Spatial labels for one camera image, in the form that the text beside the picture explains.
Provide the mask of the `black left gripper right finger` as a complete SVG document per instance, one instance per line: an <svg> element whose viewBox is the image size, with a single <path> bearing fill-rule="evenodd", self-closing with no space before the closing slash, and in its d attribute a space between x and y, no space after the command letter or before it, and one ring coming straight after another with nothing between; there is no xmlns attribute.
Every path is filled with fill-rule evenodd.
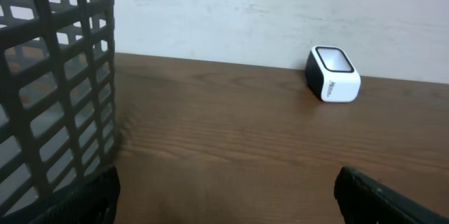
<svg viewBox="0 0 449 224"><path fill-rule="evenodd" d="M334 197L346 224L448 224L439 215L364 173L343 166L335 180Z"/></svg>

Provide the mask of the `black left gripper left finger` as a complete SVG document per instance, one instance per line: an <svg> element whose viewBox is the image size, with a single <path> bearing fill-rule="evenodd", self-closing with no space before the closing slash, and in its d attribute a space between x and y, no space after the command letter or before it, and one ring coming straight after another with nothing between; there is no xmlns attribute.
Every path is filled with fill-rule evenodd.
<svg viewBox="0 0 449 224"><path fill-rule="evenodd" d="M106 166L34 206L28 222L112 224L120 189L116 167Z"/></svg>

